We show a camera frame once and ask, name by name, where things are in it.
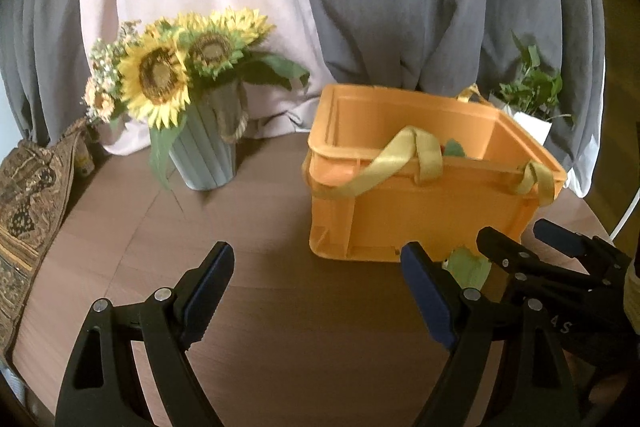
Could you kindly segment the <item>colourful patchwork cloth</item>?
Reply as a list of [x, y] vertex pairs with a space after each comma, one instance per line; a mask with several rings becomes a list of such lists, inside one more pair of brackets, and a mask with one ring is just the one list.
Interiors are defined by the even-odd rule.
[[442, 146], [442, 156], [450, 156], [450, 157], [465, 157], [465, 150], [463, 146], [454, 139], [449, 139]]

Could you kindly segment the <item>green felt leaf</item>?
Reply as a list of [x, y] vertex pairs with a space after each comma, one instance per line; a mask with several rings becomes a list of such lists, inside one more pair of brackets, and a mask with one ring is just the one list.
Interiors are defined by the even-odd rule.
[[474, 288], [480, 291], [489, 277], [491, 261], [484, 256], [474, 255], [469, 248], [458, 247], [442, 262], [442, 269], [447, 271], [462, 289]]

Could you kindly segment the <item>orange plastic storage box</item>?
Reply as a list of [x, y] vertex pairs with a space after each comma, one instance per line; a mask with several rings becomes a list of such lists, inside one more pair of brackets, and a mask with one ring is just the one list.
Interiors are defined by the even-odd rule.
[[[442, 156], [457, 140], [465, 157]], [[321, 93], [303, 176], [311, 251], [326, 259], [396, 262], [418, 242], [436, 261], [476, 251], [491, 227], [517, 241], [566, 173], [495, 106], [383, 87]]]

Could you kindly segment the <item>white ribbed plant pot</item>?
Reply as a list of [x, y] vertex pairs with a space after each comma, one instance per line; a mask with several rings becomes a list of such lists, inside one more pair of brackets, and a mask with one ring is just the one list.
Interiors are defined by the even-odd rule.
[[512, 117], [528, 134], [530, 134], [540, 145], [544, 145], [550, 133], [552, 124], [550, 121], [530, 116], [520, 110], [515, 110], [508, 104], [500, 101], [495, 95], [489, 97], [489, 102], [495, 105], [503, 113]]

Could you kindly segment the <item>patterned brown cushion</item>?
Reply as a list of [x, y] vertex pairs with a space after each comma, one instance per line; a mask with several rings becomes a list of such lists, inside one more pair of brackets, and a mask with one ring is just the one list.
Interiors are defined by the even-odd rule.
[[26, 301], [63, 223], [87, 152], [87, 123], [74, 122], [50, 147], [23, 140], [1, 163], [1, 356], [10, 357]]

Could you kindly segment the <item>green potted plant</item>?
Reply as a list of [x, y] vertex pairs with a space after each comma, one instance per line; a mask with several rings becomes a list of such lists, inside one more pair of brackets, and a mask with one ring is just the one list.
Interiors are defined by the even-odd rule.
[[514, 112], [521, 112], [545, 122], [555, 119], [574, 120], [571, 113], [560, 109], [563, 78], [557, 69], [544, 66], [536, 43], [525, 44], [511, 32], [520, 62], [511, 82], [502, 82], [492, 91], [500, 102]]

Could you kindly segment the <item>grey ribbed vase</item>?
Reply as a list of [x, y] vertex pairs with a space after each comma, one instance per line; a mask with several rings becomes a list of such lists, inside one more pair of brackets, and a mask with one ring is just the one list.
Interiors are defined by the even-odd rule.
[[169, 152], [187, 187], [215, 190], [235, 177], [235, 144], [249, 120], [246, 91], [239, 80], [206, 91], [188, 107], [186, 125]]

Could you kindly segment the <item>sunflower bouquet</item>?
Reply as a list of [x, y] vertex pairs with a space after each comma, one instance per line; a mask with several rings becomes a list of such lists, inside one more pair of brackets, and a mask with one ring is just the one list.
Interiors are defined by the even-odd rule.
[[89, 54], [84, 104], [89, 124], [116, 124], [127, 116], [150, 136], [150, 166], [166, 184], [174, 142], [186, 110], [206, 91], [239, 80], [293, 90], [306, 86], [308, 70], [260, 47], [273, 31], [257, 10], [186, 13], [149, 25], [126, 20], [112, 42], [96, 39]]

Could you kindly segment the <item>grey curtain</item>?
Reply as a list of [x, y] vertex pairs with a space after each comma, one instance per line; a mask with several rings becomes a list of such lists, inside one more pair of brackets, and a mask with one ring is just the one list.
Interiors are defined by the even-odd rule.
[[[563, 78], [546, 140], [578, 196], [600, 152], [605, 71], [602, 0], [310, 0], [333, 81], [454, 96], [512, 78], [511, 37], [536, 43]], [[90, 50], [79, 0], [1, 0], [1, 116], [49, 145], [81, 116]]]

